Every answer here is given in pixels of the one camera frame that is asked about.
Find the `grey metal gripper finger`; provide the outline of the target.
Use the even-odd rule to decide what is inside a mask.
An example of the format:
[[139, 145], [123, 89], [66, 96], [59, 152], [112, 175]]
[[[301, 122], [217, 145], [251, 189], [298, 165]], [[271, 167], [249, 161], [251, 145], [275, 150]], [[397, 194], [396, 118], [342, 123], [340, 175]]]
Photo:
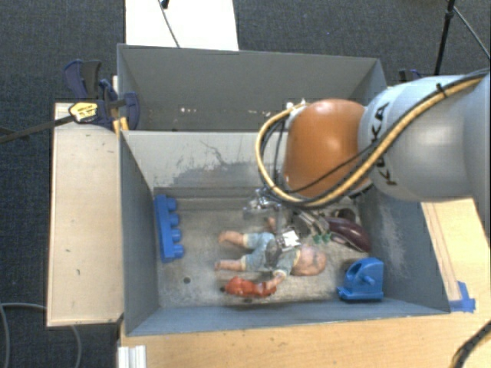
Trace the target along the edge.
[[275, 268], [283, 255], [294, 251], [300, 245], [300, 238], [294, 229], [288, 229], [275, 235], [265, 248], [265, 266], [268, 269]]

